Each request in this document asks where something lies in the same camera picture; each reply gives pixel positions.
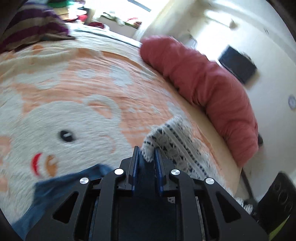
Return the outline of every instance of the black gripper frame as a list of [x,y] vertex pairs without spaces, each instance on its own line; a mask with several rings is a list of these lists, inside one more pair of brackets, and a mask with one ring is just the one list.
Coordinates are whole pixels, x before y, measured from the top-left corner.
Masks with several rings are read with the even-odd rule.
[[[120,241],[118,198],[133,197],[140,175],[140,155],[136,146],[133,156],[121,161],[122,174],[111,171],[87,184],[77,180],[73,189],[46,211],[25,240]],[[157,147],[152,182],[160,197],[175,197],[175,240],[202,241],[203,226],[206,241],[268,241],[265,231],[216,181],[193,179],[181,170],[173,175],[174,169],[173,162],[163,158]]]

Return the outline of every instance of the blue cloth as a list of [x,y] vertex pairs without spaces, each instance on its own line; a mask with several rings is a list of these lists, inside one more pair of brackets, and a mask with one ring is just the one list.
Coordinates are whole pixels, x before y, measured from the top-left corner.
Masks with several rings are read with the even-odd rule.
[[13,229],[25,240],[27,233],[41,219],[45,210],[69,191],[76,180],[82,177],[88,177],[90,180],[94,180],[103,177],[110,171],[111,169],[109,167],[97,164],[78,173],[36,183],[33,203],[24,216],[12,224]]

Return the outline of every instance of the white knitted cloth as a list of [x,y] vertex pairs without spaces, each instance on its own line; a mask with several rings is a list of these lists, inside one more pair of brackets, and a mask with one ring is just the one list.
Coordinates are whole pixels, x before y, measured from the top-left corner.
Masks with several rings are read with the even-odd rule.
[[[174,116],[161,126],[153,129],[144,139],[142,154],[147,162],[154,158],[154,149],[159,146],[162,154],[173,161],[175,167],[186,172],[190,177],[204,180],[215,179],[231,196],[233,192],[225,185],[224,178],[219,175],[214,163],[209,161],[209,154],[202,152],[201,141],[192,138],[192,131],[187,120],[180,115]],[[249,213],[252,205],[244,205],[241,198],[235,200]]]

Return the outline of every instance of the red cushion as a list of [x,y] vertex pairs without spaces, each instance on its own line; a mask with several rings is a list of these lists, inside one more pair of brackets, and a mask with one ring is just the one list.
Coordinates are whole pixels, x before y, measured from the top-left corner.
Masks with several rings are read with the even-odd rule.
[[140,55],[192,105],[204,107],[239,167],[258,151],[257,121],[247,93],[235,76],[170,37],[144,39]]
[[86,14],[78,16],[78,20],[80,20],[81,22],[85,22],[86,19],[87,19],[87,15]]
[[101,23],[101,22],[91,22],[90,24],[89,24],[89,26],[92,26],[92,27],[98,27],[98,28],[102,28],[102,29],[105,29],[106,27],[106,25],[105,24],[103,24],[103,23]]

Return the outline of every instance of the black speaker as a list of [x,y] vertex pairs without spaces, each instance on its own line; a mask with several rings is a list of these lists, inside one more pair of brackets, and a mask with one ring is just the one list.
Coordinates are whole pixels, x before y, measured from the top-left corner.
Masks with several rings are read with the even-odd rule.
[[258,203],[260,225],[269,234],[290,216],[295,206],[296,188],[285,173],[279,172]]

